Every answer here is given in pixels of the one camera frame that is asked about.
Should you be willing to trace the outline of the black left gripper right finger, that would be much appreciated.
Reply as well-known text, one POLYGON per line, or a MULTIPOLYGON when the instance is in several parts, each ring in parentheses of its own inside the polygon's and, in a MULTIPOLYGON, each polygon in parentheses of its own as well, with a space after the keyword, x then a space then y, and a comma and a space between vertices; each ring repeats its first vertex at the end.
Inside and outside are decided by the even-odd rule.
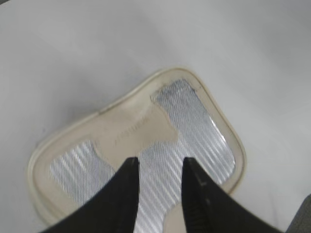
POLYGON ((183 160, 181 199, 189 233, 277 233, 253 215, 205 172, 195 158, 183 160))

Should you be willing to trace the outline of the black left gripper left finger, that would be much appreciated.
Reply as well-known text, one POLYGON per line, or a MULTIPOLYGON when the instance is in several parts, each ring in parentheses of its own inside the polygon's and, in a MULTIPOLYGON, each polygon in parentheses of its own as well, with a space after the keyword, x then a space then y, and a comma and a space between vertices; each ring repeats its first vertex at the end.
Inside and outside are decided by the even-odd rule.
POLYGON ((139 161, 127 158, 113 178, 77 211, 45 233, 132 233, 139 201, 139 161))

